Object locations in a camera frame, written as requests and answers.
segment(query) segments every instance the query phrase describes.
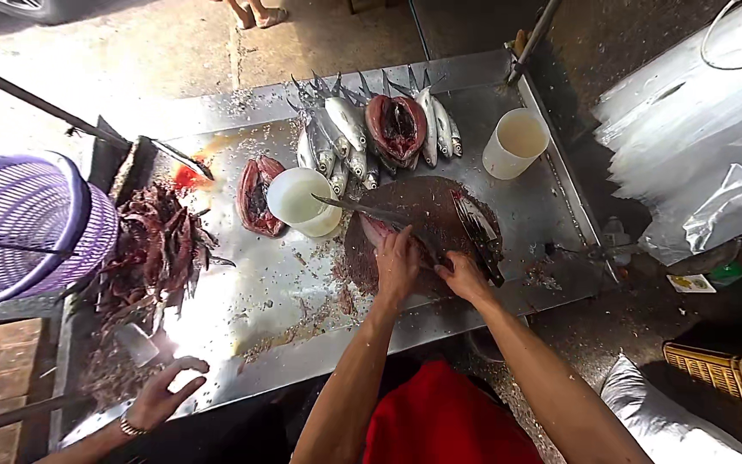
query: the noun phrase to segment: stainless steel table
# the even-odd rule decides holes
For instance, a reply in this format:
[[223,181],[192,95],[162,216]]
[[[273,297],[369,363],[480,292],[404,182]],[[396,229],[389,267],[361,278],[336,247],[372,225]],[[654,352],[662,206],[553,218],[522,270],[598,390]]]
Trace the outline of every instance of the stainless steel table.
[[[506,310],[529,314],[596,294],[603,273],[611,269],[608,264],[558,258],[546,269],[561,289],[524,285],[528,267],[545,258],[545,243],[580,249],[597,244],[598,237],[556,136],[547,153],[514,180],[490,177],[482,167],[482,149],[506,111],[526,106],[547,118],[527,77],[516,88],[503,84],[511,59],[508,51],[497,50],[413,64],[418,76],[427,67],[432,82],[437,82],[433,93],[457,121],[464,154],[461,159],[440,159],[434,169],[420,162],[416,172],[401,171],[397,178],[450,177],[490,206],[505,242],[506,259],[500,270],[507,282],[497,293]],[[407,82],[405,66],[385,71],[390,79]],[[365,76],[372,90],[380,92],[381,73],[372,70]],[[355,89],[359,76],[346,74],[343,83]],[[349,289],[357,314],[343,314],[333,304],[343,285],[331,274],[334,260],[344,253],[341,243],[333,239],[341,229],[325,238],[307,238],[294,230],[277,239],[259,237],[242,228],[232,206],[239,174],[249,156],[267,153],[285,167],[295,165],[297,132],[290,123],[295,113],[285,101],[287,97],[297,103],[292,88],[287,83],[277,84],[123,108],[106,115],[131,139],[136,134],[151,134],[185,153],[203,151],[213,157],[212,170],[218,177],[210,190],[191,195],[189,201],[197,210],[210,206],[211,212],[203,219],[221,241],[214,253],[232,259],[237,267],[212,267],[203,272],[195,297],[183,301],[181,316],[176,316],[176,309],[166,314],[165,328],[180,344],[176,354],[191,354],[211,364],[209,381],[177,416],[330,372],[353,336],[351,329],[370,305],[371,298],[358,294],[353,284]],[[126,119],[127,115],[133,115],[133,120]],[[386,176],[383,181],[390,182]],[[412,297],[407,307],[397,321],[389,353],[483,326],[479,314],[459,299]],[[63,343],[69,348],[75,340],[63,336]],[[67,366],[66,372],[72,369]],[[181,381],[187,382],[191,376]],[[68,388],[64,375],[60,377],[57,393]],[[92,433],[126,407],[123,404],[89,416],[62,444]]]

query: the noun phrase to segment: white cup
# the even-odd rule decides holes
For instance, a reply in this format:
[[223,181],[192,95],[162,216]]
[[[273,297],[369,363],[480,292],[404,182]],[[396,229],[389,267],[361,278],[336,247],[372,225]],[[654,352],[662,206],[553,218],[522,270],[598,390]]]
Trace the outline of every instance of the white cup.
[[285,224],[309,237],[330,233],[340,223],[342,209],[311,196],[336,199],[323,174],[308,168],[286,169],[268,186],[268,209]]
[[513,179],[546,151],[550,140],[546,121],[536,111],[511,110],[497,122],[482,151],[482,165],[498,179]]

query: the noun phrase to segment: purple plastic basket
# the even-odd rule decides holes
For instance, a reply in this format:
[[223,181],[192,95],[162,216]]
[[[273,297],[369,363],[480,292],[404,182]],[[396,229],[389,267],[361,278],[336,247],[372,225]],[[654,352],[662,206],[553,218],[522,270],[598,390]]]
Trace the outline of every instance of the purple plastic basket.
[[56,290],[88,274],[113,248],[116,208],[70,159],[54,152],[0,156],[0,302]]

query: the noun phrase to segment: wristwatch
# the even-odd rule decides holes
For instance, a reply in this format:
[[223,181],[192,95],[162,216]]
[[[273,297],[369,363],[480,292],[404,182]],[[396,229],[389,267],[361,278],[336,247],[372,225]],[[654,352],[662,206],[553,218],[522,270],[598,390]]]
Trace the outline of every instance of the wristwatch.
[[139,437],[139,435],[145,435],[148,432],[148,430],[145,430],[144,428],[133,427],[131,424],[128,424],[127,415],[128,409],[126,409],[119,418],[119,429],[122,433],[129,437]]

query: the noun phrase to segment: wicker basket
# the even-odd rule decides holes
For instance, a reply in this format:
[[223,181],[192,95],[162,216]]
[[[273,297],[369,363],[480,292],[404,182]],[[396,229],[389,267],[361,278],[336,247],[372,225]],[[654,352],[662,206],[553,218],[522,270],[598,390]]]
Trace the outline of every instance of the wicker basket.
[[663,345],[663,356],[666,363],[742,400],[742,357],[672,342]]

